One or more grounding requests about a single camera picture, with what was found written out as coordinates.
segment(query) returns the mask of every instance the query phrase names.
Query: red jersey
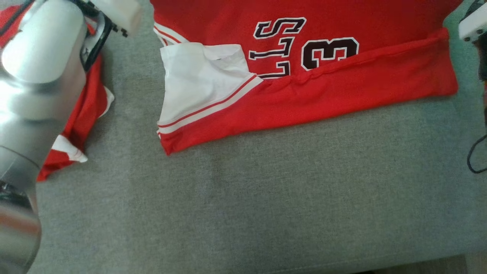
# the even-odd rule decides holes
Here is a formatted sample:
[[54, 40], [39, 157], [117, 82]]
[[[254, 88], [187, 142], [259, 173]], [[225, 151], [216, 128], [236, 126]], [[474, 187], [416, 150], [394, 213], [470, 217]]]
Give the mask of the red jersey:
[[456, 93], [442, 24], [461, 0], [359, 2], [151, 0], [166, 152]]

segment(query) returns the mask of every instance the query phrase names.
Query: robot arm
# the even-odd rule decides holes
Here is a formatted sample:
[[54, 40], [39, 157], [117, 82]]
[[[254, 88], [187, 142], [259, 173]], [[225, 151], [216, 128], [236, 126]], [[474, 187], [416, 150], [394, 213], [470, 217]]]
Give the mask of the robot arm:
[[[0, 48], [0, 273], [8, 274], [27, 272], [37, 254], [35, 181], [85, 73], [111, 30], [118, 25], [132, 35], [142, 15], [135, 0], [32, 2], [19, 32]], [[86, 18], [97, 23], [94, 35]]]

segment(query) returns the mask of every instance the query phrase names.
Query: white trim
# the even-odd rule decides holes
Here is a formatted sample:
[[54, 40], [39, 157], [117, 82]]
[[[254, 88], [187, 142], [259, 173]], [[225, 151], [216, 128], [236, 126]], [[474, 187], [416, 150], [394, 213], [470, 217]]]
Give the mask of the white trim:
[[159, 35], [157, 36], [157, 38], [159, 38], [159, 41], [161, 41], [162, 46], [165, 47], [166, 44], [164, 44], [164, 38], [162, 38], [162, 36], [159, 36]]
[[115, 101], [115, 96], [113, 95], [113, 93], [106, 86], [103, 86], [103, 87], [105, 89], [105, 92], [107, 93], [107, 108], [105, 109], [105, 112], [103, 112], [100, 115], [100, 117], [102, 117], [103, 115], [105, 115], [108, 112], [108, 110], [112, 106], [113, 101]]
[[71, 142], [63, 135], [57, 136], [52, 149], [66, 153], [66, 155], [69, 157], [69, 161], [80, 163], [88, 161], [86, 155], [84, 155], [81, 150], [73, 146], [73, 144], [71, 144]]
[[[174, 39], [172, 39], [172, 38], [170, 38], [170, 37], [168, 37], [168, 36], [166, 36], [166, 35], [163, 35], [162, 33], [158, 32], [157, 30], [160, 30], [160, 31], [162, 31], [162, 32], [165, 32], [165, 33], [167, 33], [167, 34], [171, 35], [172, 37], [174, 37], [174, 38], [178, 39], [178, 40], [179, 40], [179, 42], [178, 42], [178, 41], [176, 41], [176, 40], [174, 40]], [[179, 33], [177, 33], [177, 32], [175, 32], [175, 31], [173, 31], [172, 29], [170, 29], [170, 28], [168, 28], [168, 27], [165, 27], [165, 26], [163, 26], [163, 25], [160, 25], [160, 24], [158, 24], [158, 23], [156, 23], [156, 22], [154, 22], [154, 32], [155, 32], [155, 33], [156, 33], [158, 36], [164, 37], [166, 40], [168, 40], [168, 41], [172, 42], [173, 44], [179, 44], [179, 43], [187, 43], [187, 42], [189, 42], [189, 40], [188, 40], [188, 39], [184, 38], [184, 37], [183, 37], [182, 35], [180, 35]]]
[[194, 115], [191, 115], [179, 122], [177, 122], [176, 124], [172, 125], [172, 126], [168, 126], [168, 127], [160, 127], [159, 130], [157, 131], [158, 133], [161, 133], [161, 134], [169, 134], [169, 133], [172, 133], [178, 129], [180, 129], [181, 127], [183, 126], [186, 126], [188, 124], [191, 124], [193, 122], [196, 122], [197, 120], [200, 120], [206, 116], [209, 116], [213, 113], [216, 113], [220, 110], [223, 110], [231, 105], [233, 105], [235, 102], [237, 102], [238, 100], [240, 100], [244, 95], [246, 95], [250, 90], [252, 90], [253, 88], [255, 88], [256, 86], [258, 86], [260, 83], [262, 83], [263, 80], [259, 77], [255, 77], [254, 79], [252, 79], [249, 83], [247, 83], [245, 86], [239, 86], [238, 88], [236, 88], [231, 94], [233, 94], [236, 90], [238, 90], [239, 88], [241, 88], [241, 90], [235, 94], [232, 98], [230, 98], [228, 101], [224, 102], [224, 103], [221, 103], [221, 104], [217, 104], [213, 107], [210, 107], [208, 109], [205, 109], [201, 112], [198, 112]]
[[194, 108], [194, 109], [191, 109], [191, 110], [187, 110], [187, 111], [185, 111], [183, 113], [180, 113], [177, 116], [171, 116], [170, 118], [165, 118], [167, 116], [167, 114], [165, 114], [164, 112], [161, 111], [161, 116], [159, 117], [159, 121], [158, 121], [157, 124], [159, 126], [165, 126], [165, 125], [172, 124], [172, 123], [176, 122], [177, 120], [180, 120], [180, 119], [182, 119], [183, 117], [186, 117], [186, 116], [190, 116], [193, 113], [198, 112], [198, 111], [200, 111], [200, 110], [202, 110], [202, 109], [204, 109], [206, 107], [209, 107], [211, 105], [217, 104], [218, 102], [225, 101], [230, 96], [232, 96], [233, 93], [236, 90], [238, 90], [239, 88], [241, 88], [244, 83], [246, 83], [252, 77], [254, 77], [254, 75], [255, 74], [249, 74], [249, 76], [245, 77], [236, 88], [232, 89], [231, 92], [227, 93], [224, 97], [217, 98], [217, 99], [211, 100], [209, 102], [206, 102], [205, 104], [198, 106], [198, 108]]

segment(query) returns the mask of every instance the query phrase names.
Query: jersey number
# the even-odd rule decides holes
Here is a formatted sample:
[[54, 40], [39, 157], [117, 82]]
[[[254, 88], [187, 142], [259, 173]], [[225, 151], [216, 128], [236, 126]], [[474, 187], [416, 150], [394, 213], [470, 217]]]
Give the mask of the jersey number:
[[[274, 37], [277, 34], [292, 34], [297, 35], [301, 32], [306, 24], [306, 18], [280, 18], [274, 21], [259, 22], [255, 28], [255, 39], [267, 39]], [[278, 56], [281, 58], [289, 57], [291, 48], [294, 43], [295, 36], [282, 37], [279, 39], [279, 49], [270, 50], [266, 52], [249, 51], [248, 58], [250, 60], [257, 60], [262, 58], [268, 58], [272, 56]], [[353, 37], [335, 38], [332, 40], [310, 40], [307, 41], [301, 49], [301, 66], [309, 71], [319, 67], [320, 60], [336, 60], [337, 51], [344, 50], [344, 56], [338, 57], [338, 60], [342, 60], [358, 54], [359, 44]], [[316, 58], [316, 52], [320, 52], [320, 57]], [[291, 75], [291, 62], [278, 61], [276, 62], [276, 68], [280, 70], [276, 73], [260, 74], [259, 77], [266, 79], [280, 78], [287, 75]]]

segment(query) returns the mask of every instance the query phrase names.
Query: white fabric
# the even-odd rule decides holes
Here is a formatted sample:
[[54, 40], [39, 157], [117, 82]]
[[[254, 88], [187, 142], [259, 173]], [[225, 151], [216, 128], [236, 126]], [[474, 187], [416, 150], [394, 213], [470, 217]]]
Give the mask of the white fabric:
[[[105, 112], [100, 115], [100, 117], [108, 112], [110, 106], [115, 100], [115, 96], [113, 95], [113, 93], [107, 87], [104, 88], [105, 92], [107, 93], [107, 108], [105, 109]], [[63, 135], [57, 136], [52, 149], [66, 153], [70, 161], [76, 161], [80, 163], [88, 161], [88, 157], [86, 157], [86, 155], [81, 150], [77, 149], [73, 144], [71, 144], [71, 142]]]
[[165, 47], [165, 46], [169, 46], [169, 45], [173, 45], [173, 43], [167, 41], [166, 39], [162, 38], [162, 37], [158, 37], [159, 40], [161, 41], [162, 43], [162, 46]]
[[108, 110], [112, 106], [113, 101], [115, 101], [115, 96], [113, 95], [113, 93], [106, 86], [103, 86], [103, 87], [105, 88], [105, 92], [107, 93], [107, 108], [100, 115], [100, 117], [102, 117], [103, 115], [105, 115], [108, 112]]
[[84, 153], [77, 149], [69, 140], [63, 135], [59, 135], [53, 145], [53, 150], [64, 152], [68, 155], [70, 161], [84, 163], [88, 158]]
[[[262, 80], [248, 70], [240, 45], [204, 46], [200, 43], [181, 43], [161, 48], [166, 70], [166, 92], [159, 125], [170, 125], [172, 132], [184, 125], [178, 120], [199, 112], [199, 118], [233, 104]], [[219, 107], [210, 107], [225, 101]]]
[[158, 23], [154, 23], [154, 32], [157, 34], [157, 36], [166, 39], [166, 41], [170, 42], [171, 44], [189, 42], [188, 39], [184, 38], [179, 33]]

